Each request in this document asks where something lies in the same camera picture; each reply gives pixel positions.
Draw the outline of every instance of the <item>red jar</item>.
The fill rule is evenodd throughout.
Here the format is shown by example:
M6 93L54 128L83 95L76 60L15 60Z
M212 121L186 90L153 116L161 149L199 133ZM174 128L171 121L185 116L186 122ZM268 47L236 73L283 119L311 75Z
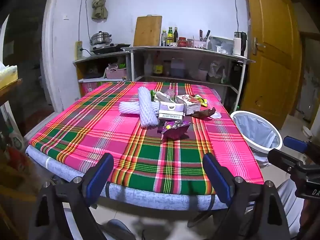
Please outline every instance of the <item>red jar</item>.
M178 47L187 47L187 40L185 37L179 37Z

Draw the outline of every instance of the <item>knife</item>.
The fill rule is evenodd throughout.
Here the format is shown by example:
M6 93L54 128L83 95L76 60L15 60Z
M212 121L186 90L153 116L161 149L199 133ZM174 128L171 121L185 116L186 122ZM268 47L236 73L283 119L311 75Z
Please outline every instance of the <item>knife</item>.
M202 41L207 41L207 40L208 40L208 37L209 37L209 34L210 34L210 30L208 30L207 35L205 36L204 39L202 39Z

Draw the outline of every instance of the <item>plaid tablecloth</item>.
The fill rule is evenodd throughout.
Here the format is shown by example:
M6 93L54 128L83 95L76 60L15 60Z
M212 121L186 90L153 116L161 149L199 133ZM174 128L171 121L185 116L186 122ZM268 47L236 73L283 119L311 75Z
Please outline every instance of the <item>plaid tablecloth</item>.
M139 115L120 114L121 101L138 101L145 86L176 94L200 94L222 115L219 120L192 122L181 140L166 141L157 128L143 129ZM113 82L87 94L43 127L30 144L81 172L94 166L105 152L114 157L112 183L158 193L207 195L214 191L202 168L202 158L213 153L234 176L263 183L250 148L208 87L184 83Z

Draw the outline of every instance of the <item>trash can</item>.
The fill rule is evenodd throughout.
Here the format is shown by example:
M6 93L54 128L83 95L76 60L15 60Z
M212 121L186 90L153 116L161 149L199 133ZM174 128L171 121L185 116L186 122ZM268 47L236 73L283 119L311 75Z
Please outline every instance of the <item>trash can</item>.
M280 150L282 147L278 130L266 119L247 111L235 111L231 118L251 148L259 166L268 166L268 152L274 148Z

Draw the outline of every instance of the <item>power strip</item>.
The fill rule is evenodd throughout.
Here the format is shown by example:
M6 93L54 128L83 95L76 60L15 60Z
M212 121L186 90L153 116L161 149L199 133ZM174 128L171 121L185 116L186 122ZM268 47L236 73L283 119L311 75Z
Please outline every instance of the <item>power strip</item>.
M82 41L76 41L75 43L75 58L81 59L83 57L83 51L80 50L82 49Z

